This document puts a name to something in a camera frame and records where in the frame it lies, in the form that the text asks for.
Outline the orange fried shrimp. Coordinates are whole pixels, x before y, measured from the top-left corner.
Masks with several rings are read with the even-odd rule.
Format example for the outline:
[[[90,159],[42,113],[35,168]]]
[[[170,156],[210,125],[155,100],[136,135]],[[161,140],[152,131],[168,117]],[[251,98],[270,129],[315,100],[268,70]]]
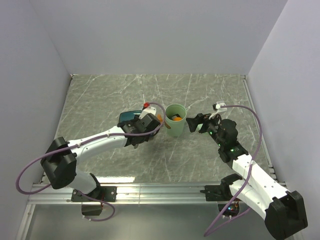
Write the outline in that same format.
[[[157,119],[162,123],[163,122],[163,118],[160,114],[157,115]]]

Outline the white sushi roll piece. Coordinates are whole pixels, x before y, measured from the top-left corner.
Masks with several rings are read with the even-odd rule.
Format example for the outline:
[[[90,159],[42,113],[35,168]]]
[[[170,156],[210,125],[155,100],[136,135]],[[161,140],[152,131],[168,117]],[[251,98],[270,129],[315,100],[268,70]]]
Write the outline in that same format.
[[[178,114],[175,114],[171,117],[171,119],[174,121],[175,119],[181,119],[181,117]]]

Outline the teal square plate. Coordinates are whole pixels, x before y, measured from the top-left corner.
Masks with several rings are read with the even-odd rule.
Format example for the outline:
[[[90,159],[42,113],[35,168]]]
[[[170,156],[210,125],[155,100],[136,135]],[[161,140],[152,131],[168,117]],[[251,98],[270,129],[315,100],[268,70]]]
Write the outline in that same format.
[[[122,112],[119,115],[118,118],[118,123],[122,123],[125,121],[131,121],[136,117],[139,117],[142,113],[142,110],[131,110],[131,111],[126,111],[126,112]]]

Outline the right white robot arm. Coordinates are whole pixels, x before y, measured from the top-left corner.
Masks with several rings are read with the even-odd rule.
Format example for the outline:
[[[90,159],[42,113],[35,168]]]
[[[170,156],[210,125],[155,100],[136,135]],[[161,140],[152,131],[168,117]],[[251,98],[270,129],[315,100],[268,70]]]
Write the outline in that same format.
[[[284,240],[308,226],[305,203],[297,191],[289,191],[276,182],[238,142],[236,122],[199,113],[186,118],[190,132],[208,133],[218,145],[222,161],[235,171],[221,180],[219,194],[226,199],[239,199],[264,220],[276,240]]]

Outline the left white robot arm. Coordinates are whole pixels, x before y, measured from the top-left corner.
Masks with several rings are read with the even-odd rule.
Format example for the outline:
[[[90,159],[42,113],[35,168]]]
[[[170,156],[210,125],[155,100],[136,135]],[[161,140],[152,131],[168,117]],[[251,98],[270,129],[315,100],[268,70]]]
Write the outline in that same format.
[[[58,137],[47,150],[54,154],[44,157],[40,163],[53,189],[70,187],[83,193],[89,201],[96,201],[103,191],[101,184],[94,174],[79,170],[78,164],[108,150],[147,142],[158,133],[160,125],[159,119],[148,113],[90,137],[70,141]]]

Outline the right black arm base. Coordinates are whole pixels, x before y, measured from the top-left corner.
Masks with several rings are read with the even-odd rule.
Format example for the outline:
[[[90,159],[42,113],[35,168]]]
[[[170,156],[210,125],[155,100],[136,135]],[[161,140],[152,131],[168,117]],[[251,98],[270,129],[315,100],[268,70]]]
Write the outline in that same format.
[[[233,195],[230,191],[230,185],[232,185],[237,180],[243,180],[243,178],[233,173],[221,179],[220,185],[212,184],[205,185],[204,189],[199,192],[205,194],[205,200],[207,202],[228,202]],[[235,217],[240,212],[239,199],[235,199],[223,212],[222,216],[225,217]]]

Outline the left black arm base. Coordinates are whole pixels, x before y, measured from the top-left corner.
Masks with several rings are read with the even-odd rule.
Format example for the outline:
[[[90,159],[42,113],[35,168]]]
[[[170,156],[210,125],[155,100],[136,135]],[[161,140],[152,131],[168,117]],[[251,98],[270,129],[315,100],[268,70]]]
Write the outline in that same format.
[[[103,222],[111,219],[116,209],[112,205],[116,201],[117,187],[102,186],[92,173],[77,174],[71,183],[73,203],[82,203],[81,214],[84,219],[91,222]],[[106,218],[98,219],[104,206],[109,206],[111,214]]]

